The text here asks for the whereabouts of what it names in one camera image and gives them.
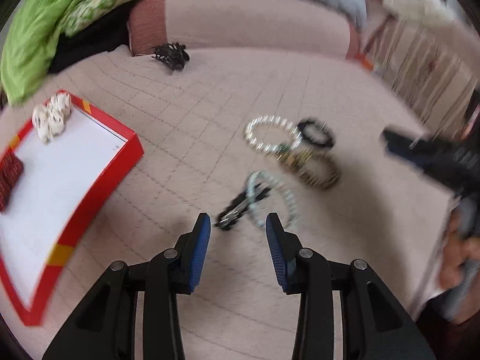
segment green blanket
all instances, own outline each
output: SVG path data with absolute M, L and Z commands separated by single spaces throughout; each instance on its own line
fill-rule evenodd
M 13 18 L 0 62 L 0 83 L 10 105 L 42 85 L 62 32 L 71 37 L 127 1 L 26 0 Z

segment white bracelet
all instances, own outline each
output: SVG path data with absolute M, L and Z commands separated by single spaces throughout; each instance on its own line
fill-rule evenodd
M 251 147 L 259 152 L 264 152 L 266 155 L 278 153 L 285 146 L 285 144 L 274 145 L 258 142 L 258 140 L 254 137 L 253 131 L 256 126 L 261 125 L 278 126 L 289 133 L 291 141 L 289 145 L 290 149 L 297 148 L 302 141 L 302 133 L 292 122 L 282 119 L 280 116 L 260 116 L 245 126 L 243 137 Z
M 261 229 L 265 229 L 265 221 L 262 221 L 258 218 L 258 202 L 256 201 L 254 194 L 255 185 L 258 182 L 266 183 L 271 190 L 276 190 L 285 199 L 285 204 L 289 211 L 289 220 L 285 226 L 285 230 L 292 230 L 293 227 L 296 225 L 298 218 L 295 196 L 282 181 L 276 179 L 275 177 L 264 171 L 253 172 L 247 179 L 246 197 L 249 203 L 248 212 L 255 225 Z

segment metal screw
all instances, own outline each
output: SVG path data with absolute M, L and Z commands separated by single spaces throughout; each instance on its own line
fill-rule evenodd
M 314 252 L 304 247 L 303 249 L 300 249 L 298 254 L 300 255 L 300 257 L 303 257 L 304 259 L 309 259 L 311 256 L 314 255 Z
M 363 261 L 363 259 L 356 259 L 354 262 L 353 262 L 353 266 L 357 269 L 360 269 L 360 270 L 364 270 L 364 269 L 367 269 L 367 263 Z
M 114 261 L 112 262 L 112 264 L 110 264 L 110 269 L 112 271 L 119 271 L 120 269 L 123 268 L 123 266 L 125 265 L 125 263 L 123 261 Z
M 167 249 L 163 252 L 166 259 L 174 259 L 177 257 L 178 252 L 175 249 Z

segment beige bed sheet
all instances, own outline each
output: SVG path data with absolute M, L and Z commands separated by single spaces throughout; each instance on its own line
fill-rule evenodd
M 212 218 L 221 212 L 257 169 L 281 175 L 293 189 L 301 214 L 296 232 L 303 245 L 342 263 L 365 259 L 403 305 L 410 304 L 449 198 L 383 153 L 379 134 L 385 125 L 422 132 L 410 111 L 355 63 L 249 49 L 193 50 L 190 55 L 182 73 L 170 74 L 149 56 L 130 57 L 122 46 L 68 68 L 23 108 L 7 108 L 0 116 L 4 146 L 35 104 L 64 88 L 137 131 L 145 149 L 65 267 L 44 325 L 23 326 L 0 286 L 0 312 L 34 360 L 41 359 L 112 261 L 140 263 L 171 247 L 179 234 L 191 230 L 199 212 Z M 263 114 L 326 121 L 337 136 L 333 154 L 343 171 L 340 183 L 328 192 L 304 186 L 247 147 L 244 123 Z M 273 138 L 267 132 L 266 139 Z M 261 206 L 285 220 L 275 194 Z M 230 232 L 213 228 L 200 286 L 178 299 L 186 358 L 289 359 L 298 305 L 299 297 L 284 295 L 276 283 L 263 231 L 247 217 Z M 141 321 L 140 316 L 137 356 Z M 338 315 L 336 321 L 339 333 Z M 337 335 L 338 359 L 340 340 Z

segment hand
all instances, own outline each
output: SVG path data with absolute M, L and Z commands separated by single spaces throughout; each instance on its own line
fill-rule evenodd
M 443 248 L 443 261 L 439 274 L 439 284 L 444 290 L 456 287 L 463 280 L 461 264 L 467 259 L 480 260 L 480 238 L 462 240 L 457 228 L 460 217 L 453 211 L 447 229 L 446 244 Z M 480 275 L 474 281 L 470 293 L 464 299 L 456 323 L 462 323 L 480 310 Z

